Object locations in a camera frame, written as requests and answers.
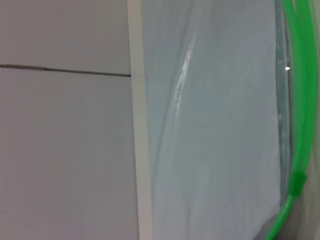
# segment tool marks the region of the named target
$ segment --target gray surface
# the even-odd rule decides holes
[[[0,0],[0,64],[130,73],[127,0]]]
[[[0,239],[139,239],[130,78],[0,69],[0,113]]]

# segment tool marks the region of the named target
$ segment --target tile grout line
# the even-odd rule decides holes
[[[70,69],[62,69],[62,68],[51,68],[51,67],[44,67],[44,66],[30,66],[30,65],[19,65],[19,64],[0,64],[0,68],[47,71],[47,72],[61,72],[61,73],[73,73],[73,74],[91,74],[91,75],[104,75],[104,76],[131,78],[131,74],[126,74],[126,73],[81,71],[81,70],[70,70]]]

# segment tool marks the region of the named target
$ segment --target white strip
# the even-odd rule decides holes
[[[152,240],[153,229],[141,0],[127,0],[127,6],[139,239]]]

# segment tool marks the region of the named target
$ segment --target green tube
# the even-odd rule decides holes
[[[298,188],[298,194],[289,190],[267,240],[277,236],[291,212],[296,196],[303,190],[303,174],[308,167],[316,122],[318,65],[309,1],[296,0],[297,13],[292,0],[282,0],[282,3],[291,34],[293,55],[295,141],[290,183],[293,190]]]

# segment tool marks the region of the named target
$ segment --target transparent plastic sheet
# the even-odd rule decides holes
[[[263,236],[288,190],[290,157],[275,2],[141,7],[154,239]]]

